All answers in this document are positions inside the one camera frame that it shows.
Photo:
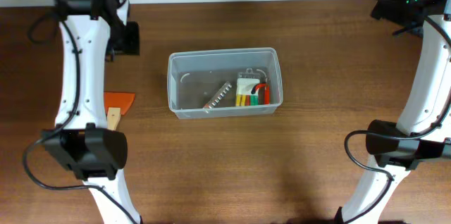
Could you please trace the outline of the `clear plastic container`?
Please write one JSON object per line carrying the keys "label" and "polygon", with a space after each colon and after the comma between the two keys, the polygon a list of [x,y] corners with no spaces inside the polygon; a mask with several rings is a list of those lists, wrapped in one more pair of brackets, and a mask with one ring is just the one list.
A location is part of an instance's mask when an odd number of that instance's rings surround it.
{"label": "clear plastic container", "polygon": [[[236,106],[237,74],[262,69],[271,93],[269,105]],[[203,108],[229,81],[232,89],[215,108]],[[272,48],[223,49],[171,54],[168,61],[168,106],[179,119],[272,114],[283,102],[283,84],[277,53]]]}

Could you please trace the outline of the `orange socket rail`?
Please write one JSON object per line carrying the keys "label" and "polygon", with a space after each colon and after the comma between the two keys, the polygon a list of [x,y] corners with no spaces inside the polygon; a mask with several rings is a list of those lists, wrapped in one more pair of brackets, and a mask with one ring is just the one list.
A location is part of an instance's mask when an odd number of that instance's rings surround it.
{"label": "orange socket rail", "polygon": [[215,108],[219,105],[221,100],[232,89],[232,84],[227,81],[223,86],[210,98],[210,100],[203,106],[203,108]]}

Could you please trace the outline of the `clear case of coloured bits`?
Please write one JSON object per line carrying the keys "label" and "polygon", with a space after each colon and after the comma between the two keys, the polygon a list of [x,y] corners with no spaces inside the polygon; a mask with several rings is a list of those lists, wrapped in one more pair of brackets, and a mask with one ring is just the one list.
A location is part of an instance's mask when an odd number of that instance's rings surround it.
{"label": "clear case of coloured bits", "polygon": [[235,105],[236,106],[258,106],[260,104],[263,91],[252,95],[251,90],[254,85],[267,82],[268,78],[262,69],[247,68],[245,72],[237,74]]}

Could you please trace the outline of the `red black cutting pliers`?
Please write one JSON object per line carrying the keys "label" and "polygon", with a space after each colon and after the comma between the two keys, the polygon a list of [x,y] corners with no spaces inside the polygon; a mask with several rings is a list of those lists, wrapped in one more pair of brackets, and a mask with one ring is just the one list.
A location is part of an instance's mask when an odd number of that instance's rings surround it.
{"label": "red black cutting pliers", "polygon": [[251,90],[251,94],[258,94],[260,91],[263,91],[262,98],[260,104],[269,105],[271,103],[271,93],[270,93],[270,85],[267,82],[262,82],[253,86]]}

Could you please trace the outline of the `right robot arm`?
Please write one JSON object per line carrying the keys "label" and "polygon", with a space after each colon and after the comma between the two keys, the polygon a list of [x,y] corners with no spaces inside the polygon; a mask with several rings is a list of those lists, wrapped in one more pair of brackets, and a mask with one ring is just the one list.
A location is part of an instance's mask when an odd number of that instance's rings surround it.
{"label": "right robot arm", "polygon": [[450,159],[450,0],[376,0],[371,17],[422,38],[406,106],[397,122],[373,120],[344,140],[364,169],[334,223],[378,223],[397,186],[422,162]]}

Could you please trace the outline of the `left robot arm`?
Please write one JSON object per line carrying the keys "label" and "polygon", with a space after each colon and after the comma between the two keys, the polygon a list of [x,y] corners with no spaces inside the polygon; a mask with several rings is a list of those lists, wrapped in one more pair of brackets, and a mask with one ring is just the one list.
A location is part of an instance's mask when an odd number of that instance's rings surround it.
{"label": "left robot arm", "polygon": [[139,53],[129,0],[54,0],[63,39],[63,86],[55,128],[38,144],[88,189],[105,223],[141,223],[125,181],[127,139],[104,101],[107,56]]}

